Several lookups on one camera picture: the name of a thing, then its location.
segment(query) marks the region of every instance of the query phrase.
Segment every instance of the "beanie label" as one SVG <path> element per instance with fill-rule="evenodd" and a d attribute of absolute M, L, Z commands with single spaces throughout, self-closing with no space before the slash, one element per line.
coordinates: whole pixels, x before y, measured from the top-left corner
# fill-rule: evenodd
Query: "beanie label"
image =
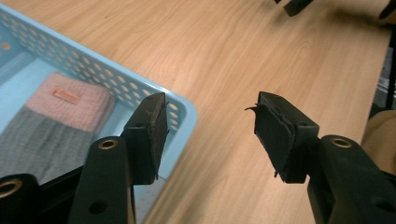
<path fill-rule="evenodd" d="M 61 98 L 73 105 L 78 104 L 79 100 L 81 99 L 81 97 L 79 97 L 77 94 L 58 86 L 53 89 L 52 95 Z"/>

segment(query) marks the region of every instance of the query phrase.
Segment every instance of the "knitted beanie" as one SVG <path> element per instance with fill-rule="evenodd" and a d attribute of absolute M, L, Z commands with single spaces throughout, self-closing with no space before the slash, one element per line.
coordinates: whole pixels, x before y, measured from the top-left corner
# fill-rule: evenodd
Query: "knitted beanie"
<path fill-rule="evenodd" d="M 43 184 L 81 166 L 114 104 L 106 88 L 51 74 L 0 135 L 0 177 Z"/>

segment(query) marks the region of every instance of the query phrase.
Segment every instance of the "wooden table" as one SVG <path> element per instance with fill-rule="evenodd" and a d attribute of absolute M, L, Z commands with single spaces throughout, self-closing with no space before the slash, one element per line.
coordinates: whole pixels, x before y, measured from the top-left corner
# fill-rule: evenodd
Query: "wooden table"
<path fill-rule="evenodd" d="M 317 0 L 290 18 L 273 0 L 1 0 L 191 100 L 199 120 L 147 223 L 313 223 L 244 111 L 287 98 L 320 136 L 362 138 L 389 43 L 388 0 Z"/>

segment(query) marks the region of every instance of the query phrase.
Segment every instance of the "light blue plastic basket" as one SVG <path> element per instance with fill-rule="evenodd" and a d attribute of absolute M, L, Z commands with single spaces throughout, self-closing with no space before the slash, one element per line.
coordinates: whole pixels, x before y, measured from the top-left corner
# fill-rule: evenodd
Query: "light blue plastic basket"
<path fill-rule="evenodd" d="M 52 72 L 104 86 L 117 98 L 98 138 L 119 135 L 140 101 L 163 91 L 170 133 L 159 176 L 169 177 L 197 120 L 189 101 L 1 4 L 0 44 L 0 132 Z"/>

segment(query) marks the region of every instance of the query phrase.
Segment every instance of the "brass screw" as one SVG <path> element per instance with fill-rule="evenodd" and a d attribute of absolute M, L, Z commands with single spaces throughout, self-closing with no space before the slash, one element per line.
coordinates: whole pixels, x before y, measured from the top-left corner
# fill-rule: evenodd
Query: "brass screw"
<path fill-rule="evenodd" d="M 103 150 L 111 149 L 111 148 L 115 147 L 118 143 L 119 142 L 117 142 L 117 140 L 107 139 L 107 140 L 99 143 L 99 148 L 103 149 Z"/>
<path fill-rule="evenodd" d="M 352 144 L 347 141 L 346 139 L 343 138 L 332 138 L 332 140 L 330 140 L 334 145 L 338 146 L 338 147 L 343 147 L 343 148 L 350 148 L 352 147 Z"/>
<path fill-rule="evenodd" d="M 0 199 L 6 198 L 8 195 L 15 193 L 18 189 L 22 187 L 22 182 L 19 179 L 15 178 L 0 183 L 0 189 L 6 186 L 10 186 L 11 188 L 5 191 L 0 190 Z"/>

